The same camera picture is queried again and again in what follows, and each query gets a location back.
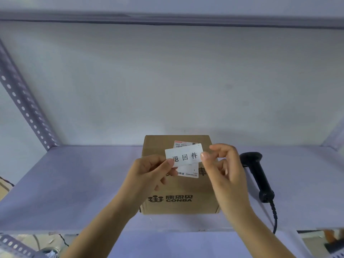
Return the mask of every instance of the hand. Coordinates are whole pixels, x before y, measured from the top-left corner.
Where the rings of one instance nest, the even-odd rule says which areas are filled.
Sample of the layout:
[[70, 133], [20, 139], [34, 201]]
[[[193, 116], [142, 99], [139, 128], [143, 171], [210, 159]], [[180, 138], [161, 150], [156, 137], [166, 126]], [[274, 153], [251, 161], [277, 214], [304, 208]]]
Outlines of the hand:
[[150, 155], [136, 159], [114, 200], [133, 217], [153, 190], [166, 184], [166, 174], [178, 175], [173, 159]]
[[[248, 199], [245, 171], [235, 147], [214, 144], [209, 148], [214, 153], [202, 152], [200, 158], [222, 211], [233, 223], [237, 218], [253, 212]], [[226, 158], [216, 162], [218, 157]]]

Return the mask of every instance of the brown box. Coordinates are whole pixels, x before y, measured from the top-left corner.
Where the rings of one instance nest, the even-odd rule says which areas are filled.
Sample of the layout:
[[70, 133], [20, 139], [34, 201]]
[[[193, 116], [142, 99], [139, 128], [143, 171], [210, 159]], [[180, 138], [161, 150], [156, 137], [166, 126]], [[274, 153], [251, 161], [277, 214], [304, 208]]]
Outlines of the brown box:
[[[147, 135], [142, 156], [160, 154], [173, 148], [174, 141], [201, 143], [204, 151], [211, 152], [208, 135]], [[220, 208], [203, 164], [199, 163], [199, 177], [166, 176], [167, 185], [152, 194], [140, 207], [143, 214], [214, 214]]]

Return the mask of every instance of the barcode scanner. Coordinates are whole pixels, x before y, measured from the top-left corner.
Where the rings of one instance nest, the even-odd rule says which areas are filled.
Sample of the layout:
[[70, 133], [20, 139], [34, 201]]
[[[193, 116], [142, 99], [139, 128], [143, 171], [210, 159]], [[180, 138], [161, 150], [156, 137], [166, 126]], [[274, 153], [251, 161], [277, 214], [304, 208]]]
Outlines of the barcode scanner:
[[277, 230], [277, 212], [273, 199], [275, 193], [271, 189], [268, 180], [266, 179], [263, 168], [260, 165], [260, 160], [263, 155], [259, 152], [246, 152], [240, 155], [240, 161], [243, 167], [248, 167], [252, 173], [256, 183], [259, 187], [259, 199], [262, 203], [269, 203], [273, 211], [273, 217], [275, 219], [275, 225], [273, 227], [273, 233]]

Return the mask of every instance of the white label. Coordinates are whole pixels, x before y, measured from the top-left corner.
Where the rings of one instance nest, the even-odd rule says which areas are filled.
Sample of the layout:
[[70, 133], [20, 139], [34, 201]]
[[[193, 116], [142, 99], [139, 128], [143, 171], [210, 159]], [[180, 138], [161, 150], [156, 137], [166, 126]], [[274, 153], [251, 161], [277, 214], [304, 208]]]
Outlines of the white label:
[[165, 149], [166, 158], [174, 159], [174, 167], [200, 162], [202, 152], [202, 144]]
[[[174, 141], [173, 148], [191, 146], [191, 145], [195, 145], [195, 144], [198, 144], [198, 143], [177, 141], [176, 140], [176, 141]], [[188, 178], [198, 178], [198, 163], [180, 166], [177, 169], [177, 171], [178, 171], [179, 176], [186, 176]]]

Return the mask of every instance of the fingernail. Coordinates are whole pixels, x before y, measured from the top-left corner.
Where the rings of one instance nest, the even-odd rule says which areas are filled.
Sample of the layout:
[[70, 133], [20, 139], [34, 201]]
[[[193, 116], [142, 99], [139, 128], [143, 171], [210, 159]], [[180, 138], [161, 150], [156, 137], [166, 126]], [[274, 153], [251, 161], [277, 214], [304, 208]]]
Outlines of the fingernail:
[[171, 166], [174, 165], [174, 160], [172, 158], [167, 159], [167, 163], [169, 163]]
[[206, 160], [206, 159], [208, 159], [209, 158], [209, 153], [208, 152], [202, 152], [201, 154], [200, 154], [200, 159], [201, 160]]

